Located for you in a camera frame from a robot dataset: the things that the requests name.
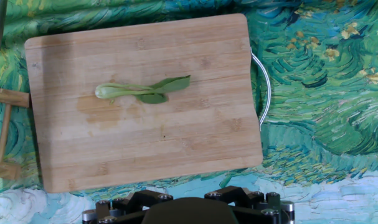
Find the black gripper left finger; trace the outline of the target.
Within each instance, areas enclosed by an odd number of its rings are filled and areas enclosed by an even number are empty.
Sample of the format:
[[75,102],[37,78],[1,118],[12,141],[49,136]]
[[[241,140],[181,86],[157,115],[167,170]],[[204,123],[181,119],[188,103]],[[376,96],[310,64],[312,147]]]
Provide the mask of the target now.
[[172,195],[152,190],[141,190],[112,200],[99,200],[94,209],[82,212],[82,223],[114,223],[122,216],[142,212],[144,207],[150,208],[171,200]]

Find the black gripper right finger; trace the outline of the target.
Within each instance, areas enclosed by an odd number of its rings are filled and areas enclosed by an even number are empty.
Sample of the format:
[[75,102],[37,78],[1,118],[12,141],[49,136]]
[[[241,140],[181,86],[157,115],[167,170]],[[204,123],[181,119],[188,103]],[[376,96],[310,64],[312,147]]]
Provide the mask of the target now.
[[295,223],[295,204],[289,200],[282,200],[276,192],[263,193],[228,186],[207,192],[204,198],[226,205],[234,223]]

